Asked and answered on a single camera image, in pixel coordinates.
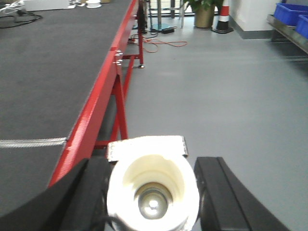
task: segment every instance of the potted plant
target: potted plant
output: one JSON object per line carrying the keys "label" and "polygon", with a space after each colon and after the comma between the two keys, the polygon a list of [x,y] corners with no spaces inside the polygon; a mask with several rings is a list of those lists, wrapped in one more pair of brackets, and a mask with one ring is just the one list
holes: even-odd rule
{"label": "potted plant", "polygon": [[208,28],[213,24],[215,6],[221,8],[223,0],[184,0],[195,13],[195,27]]}

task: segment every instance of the traffic cone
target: traffic cone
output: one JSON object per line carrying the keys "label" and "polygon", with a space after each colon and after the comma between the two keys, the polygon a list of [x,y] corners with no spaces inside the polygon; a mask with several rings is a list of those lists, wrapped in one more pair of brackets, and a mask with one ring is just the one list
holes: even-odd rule
{"label": "traffic cone", "polygon": [[216,28],[212,27],[212,31],[220,34],[227,34],[233,31],[233,28],[229,27],[229,0],[223,1],[219,14],[219,20]]}

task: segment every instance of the red metal frame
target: red metal frame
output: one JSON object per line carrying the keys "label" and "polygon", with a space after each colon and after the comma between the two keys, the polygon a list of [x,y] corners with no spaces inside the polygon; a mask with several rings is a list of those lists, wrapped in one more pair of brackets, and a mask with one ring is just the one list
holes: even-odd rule
{"label": "red metal frame", "polygon": [[[123,59],[130,59],[124,85],[122,84],[122,70],[120,66],[117,65],[117,59],[120,58],[118,50],[124,51],[126,48],[138,7],[142,7],[141,0],[131,0],[131,5],[127,10],[127,14],[112,43],[110,51],[105,58],[88,101],[66,143],[49,186],[52,186],[66,175],[80,160],[83,158],[90,158],[94,147],[103,148],[108,142],[116,140],[118,130],[120,130],[122,139],[128,138],[125,117],[125,99],[134,60],[139,59],[140,64],[143,64],[142,34],[140,29],[138,30],[140,38],[139,54],[123,56]],[[96,141],[111,94],[115,95],[117,104],[117,114],[113,132],[109,141]]]}

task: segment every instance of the metal shelf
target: metal shelf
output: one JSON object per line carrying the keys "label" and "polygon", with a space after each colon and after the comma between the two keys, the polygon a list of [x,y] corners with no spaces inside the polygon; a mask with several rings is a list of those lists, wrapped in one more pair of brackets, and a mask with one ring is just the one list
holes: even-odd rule
{"label": "metal shelf", "polygon": [[304,52],[308,53],[308,39],[297,33],[294,26],[287,26],[286,24],[276,19],[273,15],[268,15],[267,20],[269,24],[274,27],[280,34],[285,36]]}

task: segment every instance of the metal lens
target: metal lens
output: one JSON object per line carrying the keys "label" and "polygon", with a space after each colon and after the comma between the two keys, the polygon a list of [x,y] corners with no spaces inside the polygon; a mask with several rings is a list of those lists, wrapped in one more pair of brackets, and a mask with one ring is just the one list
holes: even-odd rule
{"label": "metal lens", "polygon": [[143,185],[136,193],[140,213],[146,219],[160,219],[172,202],[169,190],[159,183]]}

